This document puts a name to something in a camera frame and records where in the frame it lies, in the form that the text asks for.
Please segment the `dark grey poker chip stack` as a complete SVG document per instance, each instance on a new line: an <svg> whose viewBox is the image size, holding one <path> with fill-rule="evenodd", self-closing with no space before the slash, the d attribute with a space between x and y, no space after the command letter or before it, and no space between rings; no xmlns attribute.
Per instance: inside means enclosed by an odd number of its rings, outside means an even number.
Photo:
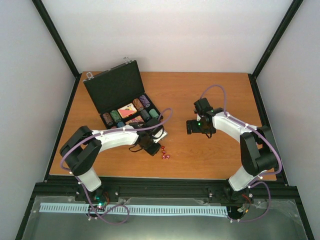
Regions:
<svg viewBox="0 0 320 240"><path fill-rule="evenodd" d="M146 121L146 122L151 119L150 114L149 114L145 109L143 109L143 110L140 112L140 116L141 116L142 119L143 119L144 121Z"/></svg>

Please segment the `orange red poker chip stack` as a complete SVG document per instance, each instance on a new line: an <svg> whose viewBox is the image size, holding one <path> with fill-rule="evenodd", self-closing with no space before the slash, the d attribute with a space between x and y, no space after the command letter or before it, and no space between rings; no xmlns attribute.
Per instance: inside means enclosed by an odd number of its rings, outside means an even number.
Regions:
<svg viewBox="0 0 320 240"><path fill-rule="evenodd" d="M142 102L138 99L138 98L135 98L133 101L132 101L134 107L140 112L142 110L144 110L144 105L142 104Z"/></svg>

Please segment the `purple poker chip stack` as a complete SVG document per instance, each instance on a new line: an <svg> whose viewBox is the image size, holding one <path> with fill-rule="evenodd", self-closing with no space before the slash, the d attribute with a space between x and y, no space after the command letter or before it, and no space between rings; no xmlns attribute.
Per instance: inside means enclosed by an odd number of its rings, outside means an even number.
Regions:
<svg viewBox="0 0 320 240"><path fill-rule="evenodd" d="M141 95L139 97L139 100L140 100L140 102L142 103L142 105L145 108L149 108L150 107L151 103L150 103L150 101L148 100L148 98L145 95Z"/></svg>

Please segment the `green yellow poker chip stack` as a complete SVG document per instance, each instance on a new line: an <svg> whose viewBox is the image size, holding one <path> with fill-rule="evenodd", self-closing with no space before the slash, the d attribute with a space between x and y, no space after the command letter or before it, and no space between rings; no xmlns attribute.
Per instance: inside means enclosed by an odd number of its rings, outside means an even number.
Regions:
<svg viewBox="0 0 320 240"><path fill-rule="evenodd" d="M113 119L113 121L114 121L115 123L119 123L119 122L122 121L122 118L121 118L121 116L120 116L120 114L118 113L117 110L112 110L112 111L110 112L110 116L112 117L112 119Z"/></svg>

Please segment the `red texas holdem card box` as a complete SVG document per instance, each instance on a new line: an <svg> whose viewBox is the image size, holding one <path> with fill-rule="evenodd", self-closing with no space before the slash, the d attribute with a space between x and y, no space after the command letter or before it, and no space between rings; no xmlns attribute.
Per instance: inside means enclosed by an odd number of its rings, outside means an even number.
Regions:
<svg viewBox="0 0 320 240"><path fill-rule="evenodd" d="M128 120L125 124L126 125L138 125L138 124L144 124L145 121L141 116L134 117L130 120Z"/></svg>

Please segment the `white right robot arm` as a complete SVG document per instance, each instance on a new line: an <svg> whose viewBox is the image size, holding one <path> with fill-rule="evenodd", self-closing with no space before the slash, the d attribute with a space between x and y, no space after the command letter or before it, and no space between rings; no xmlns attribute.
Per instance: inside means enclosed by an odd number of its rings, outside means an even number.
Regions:
<svg viewBox="0 0 320 240"><path fill-rule="evenodd" d="M186 122L188 135L204 134L209 139L222 131L240 144L241 167L226 182L223 192L225 198L234 201L236 195L253 187L258 179L274 169L282 171L282 161L276 148L271 129L267 126L257 127L243 122L221 108L210 109L197 115L196 119Z"/></svg>

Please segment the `brown green poker chip stack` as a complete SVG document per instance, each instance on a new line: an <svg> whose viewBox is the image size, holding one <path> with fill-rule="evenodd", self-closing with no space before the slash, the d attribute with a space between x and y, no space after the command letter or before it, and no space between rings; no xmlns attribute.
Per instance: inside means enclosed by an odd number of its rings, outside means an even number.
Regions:
<svg viewBox="0 0 320 240"><path fill-rule="evenodd" d="M113 118L111 117L111 115L108 112L104 113L102 115L102 118L104 119L107 126L112 126L114 124Z"/></svg>

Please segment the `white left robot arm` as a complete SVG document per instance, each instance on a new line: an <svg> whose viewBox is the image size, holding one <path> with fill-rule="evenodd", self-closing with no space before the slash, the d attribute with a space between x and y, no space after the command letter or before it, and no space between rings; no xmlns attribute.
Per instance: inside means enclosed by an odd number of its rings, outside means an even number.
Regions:
<svg viewBox="0 0 320 240"><path fill-rule="evenodd" d="M106 150L121 146L140 146L149 155L154 156L162 147L160 140L167 136L162 125L140 126L131 123L108 130L91 130L88 126L80 127L63 145L59 153L61 166L71 172L78 182L86 188L86 195L92 201L103 198L104 188L94 170L97 156Z"/></svg>

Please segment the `blue poker chip stack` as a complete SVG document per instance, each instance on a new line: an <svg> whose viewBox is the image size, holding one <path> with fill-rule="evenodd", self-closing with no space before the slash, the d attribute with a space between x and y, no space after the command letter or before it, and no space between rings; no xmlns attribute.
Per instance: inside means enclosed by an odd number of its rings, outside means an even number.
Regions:
<svg viewBox="0 0 320 240"><path fill-rule="evenodd" d="M117 123L117 127L118 127L118 128L121 128L121 127L124 127L124 126L125 126L125 123L122 122L122 121L120 121L120 122Z"/></svg>

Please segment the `ace of spades card box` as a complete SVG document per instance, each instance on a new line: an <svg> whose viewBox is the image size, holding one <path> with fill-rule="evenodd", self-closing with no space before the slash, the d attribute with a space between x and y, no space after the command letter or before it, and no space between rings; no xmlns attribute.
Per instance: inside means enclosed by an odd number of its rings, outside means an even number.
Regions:
<svg viewBox="0 0 320 240"><path fill-rule="evenodd" d="M117 110L118 114L122 119L126 119L132 115L134 115L137 112L136 107L133 103L129 103Z"/></svg>

